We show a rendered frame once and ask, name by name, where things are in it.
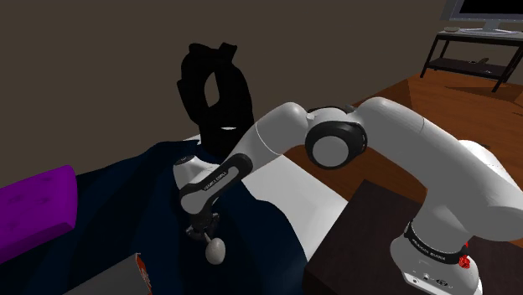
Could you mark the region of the dark robot stand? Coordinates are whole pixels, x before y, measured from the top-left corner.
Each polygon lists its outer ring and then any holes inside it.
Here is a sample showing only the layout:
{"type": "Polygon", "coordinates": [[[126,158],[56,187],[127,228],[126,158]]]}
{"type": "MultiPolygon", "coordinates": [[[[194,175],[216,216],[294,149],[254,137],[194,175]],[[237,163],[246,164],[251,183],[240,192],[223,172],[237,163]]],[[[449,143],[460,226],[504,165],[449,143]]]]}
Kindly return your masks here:
{"type": "MultiPolygon", "coordinates": [[[[419,209],[363,181],[305,267],[304,295],[428,295],[405,282],[390,254],[419,209]]],[[[523,248],[473,237],[469,250],[484,295],[523,295],[523,248]]]]}

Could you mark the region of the grey box with orange edge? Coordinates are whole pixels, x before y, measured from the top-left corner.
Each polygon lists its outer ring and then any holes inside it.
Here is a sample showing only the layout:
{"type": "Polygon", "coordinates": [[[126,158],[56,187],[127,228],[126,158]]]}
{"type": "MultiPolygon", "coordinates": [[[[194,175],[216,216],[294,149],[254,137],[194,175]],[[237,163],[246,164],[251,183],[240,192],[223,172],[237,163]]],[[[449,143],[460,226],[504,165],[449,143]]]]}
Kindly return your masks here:
{"type": "Polygon", "coordinates": [[[147,269],[135,253],[63,295],[153,295],[147,269]]]}

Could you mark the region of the purple pillow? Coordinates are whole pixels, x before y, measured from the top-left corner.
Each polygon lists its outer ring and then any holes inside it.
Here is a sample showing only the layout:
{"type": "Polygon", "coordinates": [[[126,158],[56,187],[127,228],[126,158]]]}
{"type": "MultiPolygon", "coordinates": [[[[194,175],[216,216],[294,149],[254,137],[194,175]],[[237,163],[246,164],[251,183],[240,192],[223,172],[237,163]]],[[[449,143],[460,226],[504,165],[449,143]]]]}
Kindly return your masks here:
{"type": "Polygon", "coordinates": [[[78,190],[65,165],[0,189],[0,264],[75,228],[78,190]]]}

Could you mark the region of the black television stand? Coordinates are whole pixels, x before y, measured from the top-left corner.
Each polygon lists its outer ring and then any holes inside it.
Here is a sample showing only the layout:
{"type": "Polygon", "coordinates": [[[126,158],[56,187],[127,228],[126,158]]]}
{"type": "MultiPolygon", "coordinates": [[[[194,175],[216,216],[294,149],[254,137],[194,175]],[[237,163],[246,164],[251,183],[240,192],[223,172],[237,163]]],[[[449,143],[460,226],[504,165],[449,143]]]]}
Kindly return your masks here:
{"type": "Polygon", "coordinates": [[[501,29],[501,23],[523,23],[523,0],[447,0],[442,20],[482,22],[481,28],[446,28],[436,34],[420,76],[428,69],[495,80],[496,92],[523,60],[523,32],[501,29]],[[445,56],[451,42],[515,47],[507,65],[454,60],[445,56]]]}

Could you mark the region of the dark blue blanket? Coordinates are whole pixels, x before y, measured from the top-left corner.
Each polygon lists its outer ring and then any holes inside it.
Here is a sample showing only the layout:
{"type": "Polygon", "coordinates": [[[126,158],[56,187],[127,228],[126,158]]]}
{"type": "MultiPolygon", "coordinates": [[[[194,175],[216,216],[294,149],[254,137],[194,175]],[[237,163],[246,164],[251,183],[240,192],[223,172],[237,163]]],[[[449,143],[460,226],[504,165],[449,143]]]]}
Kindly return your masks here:
{"type": "Polygon", "coordinates": [[[75,228],[0,265],[0,295],[64,295],[139,253],[153,295],[303,295],[307,259],[287,217],[244,184],[214,203],[224,261],[186,235],[173,165],[212,157],[195,141],[160,142],[145,153],[77,178],[75,228]]]}

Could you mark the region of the white egg-shaped object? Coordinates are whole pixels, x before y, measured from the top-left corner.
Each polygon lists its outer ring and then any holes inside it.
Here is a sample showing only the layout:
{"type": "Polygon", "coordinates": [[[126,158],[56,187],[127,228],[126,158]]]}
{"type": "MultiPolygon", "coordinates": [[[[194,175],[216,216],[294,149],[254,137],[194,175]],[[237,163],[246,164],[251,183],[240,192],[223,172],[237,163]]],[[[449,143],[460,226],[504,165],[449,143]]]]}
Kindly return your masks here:
{"type": "Polygon", "coordinates": [[[207,240],[205,247],[205,258],[211,265],[219,265],[225,259],[226,248],[225,243],[221,238],[213,238],[207,240]]]}

